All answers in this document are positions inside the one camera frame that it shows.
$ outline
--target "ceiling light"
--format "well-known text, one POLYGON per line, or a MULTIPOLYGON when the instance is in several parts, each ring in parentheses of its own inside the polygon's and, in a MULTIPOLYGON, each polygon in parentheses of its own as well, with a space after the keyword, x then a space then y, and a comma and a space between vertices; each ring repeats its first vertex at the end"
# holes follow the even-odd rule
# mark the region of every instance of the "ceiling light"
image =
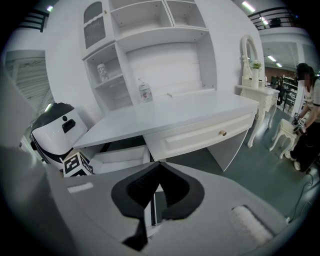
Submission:
POLYGON ((248 4, 246 1, 242 3, 243 6, 247 7, 252 13, 256 11, 255 8, 253 8, 250 4, 248 4))
POLYGON ((264 17, 260 17, 259 19, 262 20, 264 25, 268 25, 269 24, 269 22, 264 17))
POLYGON ((46 106, 44 112, 47 112, 51 108, 51 106, 52 106, 52 103, 49 103, 48 106, 46 106))
POLYGON ((273 62, 276 62, 276 59, 275 59, 274 57, 272 57, 271 55, 269 55, 268 58, 269 58, 270 60, 272 60, 273 62))

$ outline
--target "white stool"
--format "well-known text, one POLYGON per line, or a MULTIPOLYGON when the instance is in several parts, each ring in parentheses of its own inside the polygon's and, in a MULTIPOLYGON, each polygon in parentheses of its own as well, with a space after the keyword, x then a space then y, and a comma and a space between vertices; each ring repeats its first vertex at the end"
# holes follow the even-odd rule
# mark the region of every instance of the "white stool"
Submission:
MULTIPOLYGON (((290 139, 290 143, 289 145, 285 148, 285 150, 283 150, 280 154, 280 159, 282 159, 283 155, 294 148, 295 146, 295 141, 297 138, 297 135, 294 134, 294 126, 287 120, 285 119, 281 119, 278 127, 276 128, 276 132, 274 137, 271 139, 272 141, 274 141, 272 147, 270 147, 269 151, 273 150, 279 140, 279 138, 281 137, 281 135, 286 136, 288 139, 290 139)), ((285 145, 286 139, 283 141, 282 143, 282 147, 285 145)))

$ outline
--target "white sneaker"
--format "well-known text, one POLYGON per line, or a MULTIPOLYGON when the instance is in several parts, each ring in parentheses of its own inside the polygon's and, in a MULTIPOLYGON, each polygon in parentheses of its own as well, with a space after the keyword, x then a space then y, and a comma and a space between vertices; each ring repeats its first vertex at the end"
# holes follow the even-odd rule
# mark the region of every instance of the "white sneaker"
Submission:
POLYGON ((295 168, 297 171, 300 171, 300 170, 301 170, 301 166, 300 166, 300 163, 299 163, 299 162, 295 161, 295 162, 293 163, 293 165, 294 165, 294 168, 295 168))
POLYGON ((290 151, 287 151, 284 153, 284 156, 288 159, 290 159, 291 161, 295 162, 297 159, 294 159, 291 157, 290 151))

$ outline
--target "person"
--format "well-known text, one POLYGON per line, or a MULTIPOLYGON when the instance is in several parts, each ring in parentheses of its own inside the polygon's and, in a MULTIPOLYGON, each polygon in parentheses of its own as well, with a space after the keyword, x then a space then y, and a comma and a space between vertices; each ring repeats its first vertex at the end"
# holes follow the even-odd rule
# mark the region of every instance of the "person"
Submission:
POLYGON ((284 155, 293 161, 297 171, 305 172, 320 153, 320 80, 315 76, 312 67, 305 63, 298 65, 297 73, 306 92, 306 103, 299 118, 303 118, 308 111, 310 115, 305 122, 306 132, 300 136, 293 151, 284 155))

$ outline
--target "black pants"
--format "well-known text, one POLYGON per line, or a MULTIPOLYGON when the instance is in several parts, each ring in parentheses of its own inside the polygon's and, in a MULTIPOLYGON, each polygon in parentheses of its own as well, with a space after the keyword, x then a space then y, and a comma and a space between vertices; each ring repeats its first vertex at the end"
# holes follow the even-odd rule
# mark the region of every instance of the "black pants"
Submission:
POLYGON ((301 172, 305 172, 320 153, 320 122, 314 122, 301 135, 291 157, 296 159, 301 166, 301 172))

